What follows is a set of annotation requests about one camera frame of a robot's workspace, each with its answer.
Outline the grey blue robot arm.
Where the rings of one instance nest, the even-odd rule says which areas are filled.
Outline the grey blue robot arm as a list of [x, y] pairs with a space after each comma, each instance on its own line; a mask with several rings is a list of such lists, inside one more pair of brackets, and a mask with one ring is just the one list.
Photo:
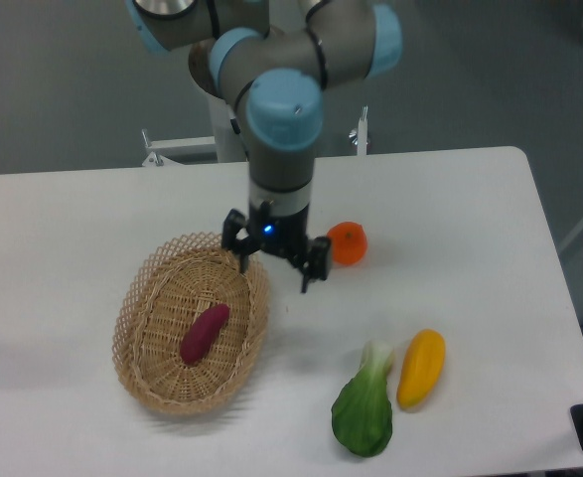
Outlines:
[[249, 211], [229, 212], [222, 247], [241, 264], [256, 252], [283, 258], [310, 283], [325, 280], [333, 262], [331, 241], [307, 233], [323, 94], [392, 69], [403, 36], [387, 4], [303, 1], [299, 8], [303, 29], [277, 35], [265, 1], [127, 3], [150, 51], [212, 42], [208, 70], [236, 119], [249, 173]]

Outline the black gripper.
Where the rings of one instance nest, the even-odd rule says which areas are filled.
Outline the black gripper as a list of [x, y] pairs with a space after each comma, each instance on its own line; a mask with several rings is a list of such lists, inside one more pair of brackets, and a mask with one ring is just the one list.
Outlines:
[[249, 258], [258, 251], [284, 258], [302, 275], [301, 292], [316, 280], [326, 281], [332, 269], [332, 241], [326, 236], [308, 238], [309, 206], [288, 216], [274, 216], [268, 205], [249, 203], [247, 217], [231, 209], [222, 225], [220, 246], [237, 259], [246, 273]]

